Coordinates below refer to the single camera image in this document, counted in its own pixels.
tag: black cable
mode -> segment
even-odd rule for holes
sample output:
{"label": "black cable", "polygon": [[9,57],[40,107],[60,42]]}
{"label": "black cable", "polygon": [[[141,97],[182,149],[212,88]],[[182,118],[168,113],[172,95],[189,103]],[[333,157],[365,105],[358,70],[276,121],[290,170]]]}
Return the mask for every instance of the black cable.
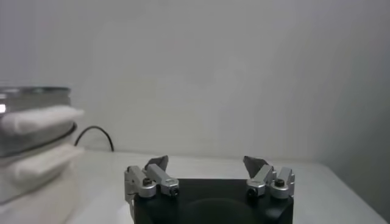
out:
{"label": "black cable", "polygon": [[76,141],[74,142],[74,146],[77,146],[79,144],[79,141],[81,139],[81,137],[89,130],[91,129],[98,129],[100,130],[101,132],[103,132],[103,134],[107,137],[108,139],[108,142],[110,143],[110,147],[111,147],[111,152],[114,152],[114,144],[112,143],[112,140],[111,140],[111,137],[110,135],[101,127],[99,126],[89,126],[87,127],[86,129],[84,129],[80,134],[79,134],[79,137],[77,137]]}

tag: screw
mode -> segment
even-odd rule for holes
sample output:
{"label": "screw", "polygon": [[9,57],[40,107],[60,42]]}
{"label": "screw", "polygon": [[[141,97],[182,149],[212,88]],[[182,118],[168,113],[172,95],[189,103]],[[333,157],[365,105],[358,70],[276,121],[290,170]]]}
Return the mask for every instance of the screw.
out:
{"label": "screw", "polygon": [[177,197],[177,196],[179,196],[180,191],[179,191],[178,188],[175,188],[175,189],[171,189],[171,190],[170,190],[170,193],[171,193],[171,196],[172,196],[172,197]]}
{"label": "screw", "polygon": [[285,181],[282,179],[276,179],[275,180],[275,187],[284,187],[285,186]]}
{"label": "screw", "polygon": [[152,180],[151,180],[151,179],[149,179],[149,178],[144,178],[144,179],[142,180],[142,185],[143,185],[143,186],[147,186],[147,185],[149,185],[149,184],[152,184]]}
{"label": "screw", "polygon": [[257,197],[257,190],[253,189],[253,188],[250,188],[247,191],[247,194],[248,194],[248,197],[251,197],[251,198]]}

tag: white backdrop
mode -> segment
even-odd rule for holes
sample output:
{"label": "white backdrop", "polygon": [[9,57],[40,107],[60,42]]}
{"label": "white backdrop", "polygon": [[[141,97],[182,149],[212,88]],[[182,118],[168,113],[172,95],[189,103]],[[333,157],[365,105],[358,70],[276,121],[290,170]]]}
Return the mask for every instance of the white backdrop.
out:
{"label": "white backdrop", "polygon": [[118,150],[320,161],[384,214],[389,11],[387,0],[0,0],[0,81],[71,87],[82,126],[103,126]]}

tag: white tabletop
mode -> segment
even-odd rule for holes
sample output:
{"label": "white tabletop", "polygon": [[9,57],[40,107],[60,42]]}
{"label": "white tabletop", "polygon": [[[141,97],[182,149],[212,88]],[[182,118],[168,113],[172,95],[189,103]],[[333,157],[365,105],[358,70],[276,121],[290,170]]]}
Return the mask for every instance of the white tabletop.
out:
{"label": "white tabletop", "polygon": [[[133,223],[124,200],[124,175],[129,165],[144,166],[151,155],[87,151],[76,163],[80,206],[69,224]],[[271,161],[296,175],[294,223],[386,223],[329,168],[316,163]],[[167,173],[176,178],[248,178],[240,159],[170,156]]]}

